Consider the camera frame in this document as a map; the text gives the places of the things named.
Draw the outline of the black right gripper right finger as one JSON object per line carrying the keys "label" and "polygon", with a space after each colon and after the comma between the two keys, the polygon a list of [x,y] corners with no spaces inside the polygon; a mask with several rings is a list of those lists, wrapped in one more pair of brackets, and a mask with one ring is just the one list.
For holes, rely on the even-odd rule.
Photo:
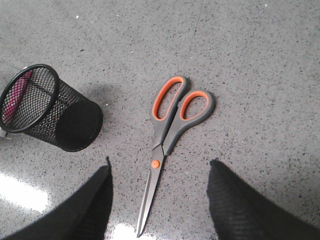
{"label": "black right gripper right finger", "polygon": [[223,162],[210,162],[209,211],[220,240],[318,240],[320,230],[280,208]]}

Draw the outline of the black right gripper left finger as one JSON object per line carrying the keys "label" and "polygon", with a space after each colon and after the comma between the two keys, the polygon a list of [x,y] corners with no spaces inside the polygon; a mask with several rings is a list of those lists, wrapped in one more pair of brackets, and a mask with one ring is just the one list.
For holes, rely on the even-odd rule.
{"label": "black right gripper left finger", "polygon": [[106,157],[93,176],[57,208],[6,240],[103,240],[113,204],[112,166]]}

